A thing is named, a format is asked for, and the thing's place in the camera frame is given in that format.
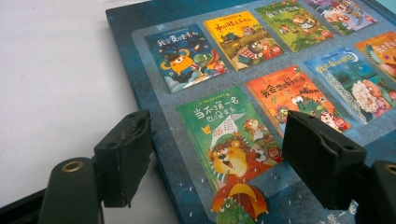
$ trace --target white table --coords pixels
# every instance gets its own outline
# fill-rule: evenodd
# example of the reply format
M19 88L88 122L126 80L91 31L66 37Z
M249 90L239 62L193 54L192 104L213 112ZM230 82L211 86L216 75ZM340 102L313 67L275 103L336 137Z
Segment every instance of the white table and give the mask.
M93 156L137 110L105 14L136 2L0 1L0 207L44 189L59 162ZM106 223L177 223L156 164Z

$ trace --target book title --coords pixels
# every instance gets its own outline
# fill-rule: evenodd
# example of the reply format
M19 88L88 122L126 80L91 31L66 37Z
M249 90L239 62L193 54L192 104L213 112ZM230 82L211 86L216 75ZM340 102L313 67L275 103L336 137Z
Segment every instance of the book title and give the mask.
M329 60L327 63L320 64L316 66L316 70L319 73L324 73L326 72L330 67L335 67L339 64L342 63L347 63L349 61L355 60L356 58L352 56L351 54L347 54L343 57L341 57L339 60Z
M299 82L305 82L305 78L304 77L295 77L295 78L287 77L287 78L283 79L282 83L278 83L276 85L269 84L265 89L261 90L261 94L263 97L268 98L272 94L276 94L279 91L284 91L284 90L288 89L290 86L292 86L296 83L299 83Z
M251 18L249 18L249 17L238 18L238 19L235 19L234 21L227 21L227 22L225 22L223 24L218 24L217 23L217 24L215 24L215 29L217 31L219 31L219 32L222 32L222 30L224 30L226 28L239 26L241 24L248 23L248 22L251 22L251 21L253 21L253 20Z
M176 43L178 41L188 40L190 38L193 38L195 35L198 35L198 33L190 31L186 31L185 33L182 33L180 35L169 35L168 38L157 40L157 45L162 47L165 45Z
M373 46L373 48L377 52L382 54L385 51L387 51L388 49L396 48L396 40L386 41L386 42L382 43L381 45Z
M194 110L195 117L198 119L206 119L209 122L215 121L217 119L224 119L229 115L234 114L236 109L233 106L239 104L238 99L232 96L228 101L225 102L223 102L223 100L218 100L217 98L211 98L201 102L200 105L213 100L216 101L213 105L207 105L202 109L196 108Z
M273 18L273 17L276 17L276 16L278 16L280 14L284 14L284 13L291 12L291 11L296 11L296 10L299 10L299 8L298 7L282 7L281 9L277 9L277 10L274 10L274 11L266 12L265 14L266 14L266 16L268 18Z

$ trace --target orange book cover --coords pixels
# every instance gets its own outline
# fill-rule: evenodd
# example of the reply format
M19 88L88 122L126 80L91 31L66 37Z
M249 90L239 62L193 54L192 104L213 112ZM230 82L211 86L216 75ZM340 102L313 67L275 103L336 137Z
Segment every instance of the orange book cover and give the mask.
M283 53L282 48L249 11L204 21L204 26L236 71Z
M355 47L396 80L396 34L393 31L365 39Z
M289 110L315 116L338 132L350 127L297 65L250 80L247 87L282 136Z

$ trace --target book cover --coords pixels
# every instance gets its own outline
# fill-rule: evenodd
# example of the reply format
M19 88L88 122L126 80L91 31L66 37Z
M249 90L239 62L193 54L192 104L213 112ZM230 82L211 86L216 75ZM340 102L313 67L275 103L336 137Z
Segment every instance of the book cover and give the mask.
M337 49L304 63L363 123L396 105L396 91L352 49Z
M341 35L350 35L376 19L351 0L304 0Z
M396 34L393 31L365 39L355 47L396 80Z
M171 92L181 91L227 71L197 24L145 36Z
M254 223L267 213L264 195L250 181L279 164L281 150L241 89L219 91L177 111L214 191L204 206L217 213L217 223Z
M282 136L289 110L315 116L338 132L350 127L334 105L297 65L252 79L247 82L247 87Z
M294 52L333 36L332 32L297 1L284 1L255 10Z
M221 50L238 71L282 54L282 48L249 11L204 21Z

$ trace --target blue book cover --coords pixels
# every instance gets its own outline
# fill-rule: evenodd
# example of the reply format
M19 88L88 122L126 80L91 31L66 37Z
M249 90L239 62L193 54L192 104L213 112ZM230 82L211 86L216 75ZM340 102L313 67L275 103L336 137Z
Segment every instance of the blue book cover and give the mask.
M364 124L396 105L396 91L352 49L325 53L305 64Z
M227 72L197 24L149 35L146 41L171 92Z

